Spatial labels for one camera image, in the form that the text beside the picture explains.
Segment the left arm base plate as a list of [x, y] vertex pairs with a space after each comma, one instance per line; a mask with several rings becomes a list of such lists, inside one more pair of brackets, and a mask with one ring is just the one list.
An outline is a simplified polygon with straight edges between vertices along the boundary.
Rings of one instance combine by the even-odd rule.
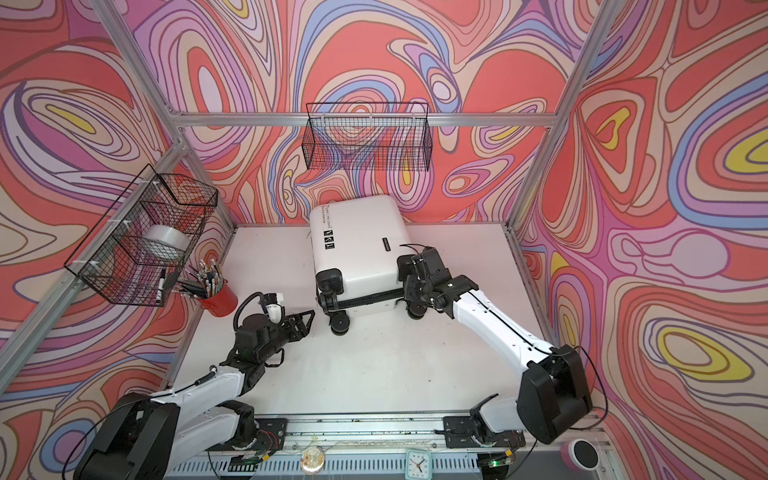
[[288, 420], [281, 417], [241, 420], [226, 445], [235, 450], [273, 454], [284, 448], [287, 426]]

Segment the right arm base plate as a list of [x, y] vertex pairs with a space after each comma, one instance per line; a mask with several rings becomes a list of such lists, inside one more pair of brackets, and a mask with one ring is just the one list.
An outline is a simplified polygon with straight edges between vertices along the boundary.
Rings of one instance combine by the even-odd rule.
[[479, 419], [469, 415], [445, 416], [442, 427], [436, 429], [435, 433], [444, 437], [450, 449], [504, 448], [516, 451], [527, 445], [521, 431], [495, 433]]

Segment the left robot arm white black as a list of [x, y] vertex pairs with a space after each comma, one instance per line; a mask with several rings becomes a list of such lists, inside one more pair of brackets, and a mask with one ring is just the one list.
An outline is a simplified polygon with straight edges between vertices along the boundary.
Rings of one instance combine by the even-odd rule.
[[251, 314], [238, 323], [226, 359], [179, 389], [124, 395], [91, 430], [91, 443], [75, 467], [76, 479], [162, 479], [203, 451], [228, 444], [248, 449], [259, 427], [240, 402], [287, 344], [309, 336], [315, 313], [285, 315], [274, 323]]

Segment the black suitcase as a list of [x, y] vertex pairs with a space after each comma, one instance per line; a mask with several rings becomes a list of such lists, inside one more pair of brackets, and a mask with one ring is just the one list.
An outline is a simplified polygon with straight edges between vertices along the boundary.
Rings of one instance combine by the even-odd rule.
[[316, 300], [338, 336], [354, 319], [405, 299], [407, 270], [424, 249], [411, 241], [396, 201], [385, 194], [313, 208], [310, 239]]

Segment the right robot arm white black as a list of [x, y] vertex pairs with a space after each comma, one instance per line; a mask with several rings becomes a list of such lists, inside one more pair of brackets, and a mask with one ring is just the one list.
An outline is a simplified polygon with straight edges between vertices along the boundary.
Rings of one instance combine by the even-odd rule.
[[485, 341], [519, 376], [515, 397], [493, 394], [470, 410], [479, 439], [524, 430], [551, 444], [593, 409], [585, 367], [570, 346], [556, 347], [497, 308], [464, 275], [405, 277], [404, 299], [458, 321]]

